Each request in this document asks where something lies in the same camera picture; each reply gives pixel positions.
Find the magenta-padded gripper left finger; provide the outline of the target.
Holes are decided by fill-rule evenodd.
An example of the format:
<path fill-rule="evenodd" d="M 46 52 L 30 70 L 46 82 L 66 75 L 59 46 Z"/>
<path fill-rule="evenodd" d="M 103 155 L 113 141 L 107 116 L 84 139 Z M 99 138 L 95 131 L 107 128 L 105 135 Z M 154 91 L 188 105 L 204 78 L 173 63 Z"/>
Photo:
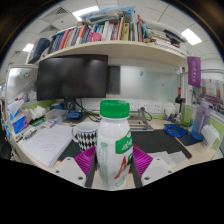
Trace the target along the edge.
<path fill-rule="evenodd" d="M 76 157 L 66 157 L 54 174 L 84 188 L 91 188 L 96 170 L 95 148 L 82 152 Z"/>

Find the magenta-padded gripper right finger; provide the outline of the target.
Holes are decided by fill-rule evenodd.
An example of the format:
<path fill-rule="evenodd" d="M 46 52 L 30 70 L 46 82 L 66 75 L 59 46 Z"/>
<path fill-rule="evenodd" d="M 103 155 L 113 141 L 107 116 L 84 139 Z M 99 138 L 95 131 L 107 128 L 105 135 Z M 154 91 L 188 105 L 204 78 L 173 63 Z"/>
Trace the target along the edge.
<path fill-rule="evenodd" d="M 131 172 L 135 187 L 140 188 L 172 174 L 173 169 L 161 157 L 153 158 L 134 146 Z"/>

